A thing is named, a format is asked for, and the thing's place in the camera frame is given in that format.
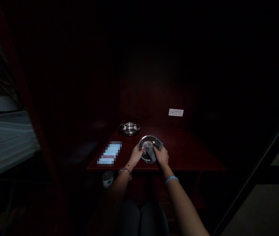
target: water bottle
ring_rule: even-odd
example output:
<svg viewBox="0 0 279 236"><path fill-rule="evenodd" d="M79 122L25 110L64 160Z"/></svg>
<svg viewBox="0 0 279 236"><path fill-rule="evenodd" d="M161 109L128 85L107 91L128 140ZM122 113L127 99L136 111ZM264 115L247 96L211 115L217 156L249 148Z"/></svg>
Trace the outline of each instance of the water bottle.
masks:
<svg viewBox="0 0 279 236"><path fill-rule="evenodd" d="M102 183L105 190L107 190L112 185L113 180L113 171L106 171L102 174Z"/></svg>

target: wrist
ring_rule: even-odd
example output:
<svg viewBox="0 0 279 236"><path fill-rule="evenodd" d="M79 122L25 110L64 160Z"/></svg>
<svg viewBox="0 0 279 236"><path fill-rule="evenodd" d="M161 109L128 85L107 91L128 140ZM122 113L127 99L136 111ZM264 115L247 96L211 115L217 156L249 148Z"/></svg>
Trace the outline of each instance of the wrist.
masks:
<svg viewBox="0 0 279 236"><path fill-rule="evenodd" d="M167 169L169 167L169 165L167 163L164 164L160 164L160 168L162 171L164 171L165 169Z"/></svg>
<svg viewBox="0 0 279 236"><path fill-rule="evenodd" d="M132 171L132 170L134 169L134 167L136 166L136 164L137 164L137 163L133 163L133 162L131 162L131 161L128 161L128 162L126 163L126 165L124 166L124 168L127 168L127 169L129 169L130 171Z"/></svg>
<svg viewBox="0 0 279 236"><path fill-rule="evenodd" d="M169 165L164 165L162 168L164 178L174 175Z"/></svg>

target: blue wristband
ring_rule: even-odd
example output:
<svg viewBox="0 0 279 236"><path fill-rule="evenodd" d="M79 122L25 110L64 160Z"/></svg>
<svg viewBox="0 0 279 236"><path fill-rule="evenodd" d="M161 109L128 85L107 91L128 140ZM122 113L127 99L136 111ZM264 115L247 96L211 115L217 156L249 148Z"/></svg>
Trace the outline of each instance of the blue wristband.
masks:
<svg viewBox="0 0 279 236"><path fill-rule="evenodd" d="M165 184L165 185L167 185L167 183L168 183L169 180L171 180L171 179L176 179L177 181L179 181L179 179L178 179L177 177L175 177L174 175L173 175L173 176L169 176L169 177L166 179L166 184Z"/></svg>

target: power socket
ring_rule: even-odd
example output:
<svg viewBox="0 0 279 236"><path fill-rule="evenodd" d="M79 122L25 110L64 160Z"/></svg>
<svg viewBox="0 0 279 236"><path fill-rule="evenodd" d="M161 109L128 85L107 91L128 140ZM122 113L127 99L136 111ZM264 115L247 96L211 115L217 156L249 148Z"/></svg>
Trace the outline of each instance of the power socket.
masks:
<svg viewBox="0 0 279 236"><path fill-rule="evenodd" d="M169 109L169 116L183 116L184 110L179 109Z"/></svg>

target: forearm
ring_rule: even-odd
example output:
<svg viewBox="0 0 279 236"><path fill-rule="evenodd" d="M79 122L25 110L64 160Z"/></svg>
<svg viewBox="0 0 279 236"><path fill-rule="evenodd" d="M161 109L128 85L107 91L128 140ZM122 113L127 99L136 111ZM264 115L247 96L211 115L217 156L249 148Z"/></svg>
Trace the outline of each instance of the forearm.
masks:
<svg viewBox="0 0 279 236"><path fill-rule="evenodd" d="M165 178L174 175L168 165L161 167L161 169ZM182 235L209 235L180 183L176 179L172 179L168 181L166 188Z"/></svg>
<svg viewBox="0 0 279 236"><path fill-rule="evenodd" d="M133 165L127 163L125 168L132 171ZM129 178L126 171L122 171L118 175L88 221L85 235L112 235Z"/></svg>

